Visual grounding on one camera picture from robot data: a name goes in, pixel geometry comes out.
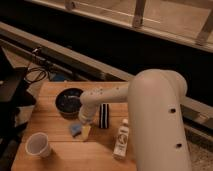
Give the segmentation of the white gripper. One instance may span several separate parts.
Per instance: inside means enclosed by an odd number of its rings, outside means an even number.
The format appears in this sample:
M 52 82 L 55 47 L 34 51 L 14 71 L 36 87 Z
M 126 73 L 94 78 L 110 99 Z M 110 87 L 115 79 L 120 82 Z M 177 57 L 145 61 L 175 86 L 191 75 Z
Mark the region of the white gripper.
M 89 137 L 89 133 L 91 130 L 90 125 L 83 125 L 82 122 L 92 122 L 95 115 L 95 109 L 94 108 L 88 108 L 88 107 L 81 107 L 79 111 L 79 120 L 78 125 L 82 127 L 82 139 L 87 140 Z

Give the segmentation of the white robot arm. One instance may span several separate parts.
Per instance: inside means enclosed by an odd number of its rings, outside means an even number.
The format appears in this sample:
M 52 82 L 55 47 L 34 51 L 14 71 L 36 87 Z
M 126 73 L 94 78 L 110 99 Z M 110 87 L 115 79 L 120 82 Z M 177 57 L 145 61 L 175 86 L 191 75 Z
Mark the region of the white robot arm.
M 178 72 L 144 70 L 122 86 L 83 92 L 79 120 L 90 124 L 100 104 L 125 102 L 137 171 L 192 171 L 180 107 L 186 92 Z

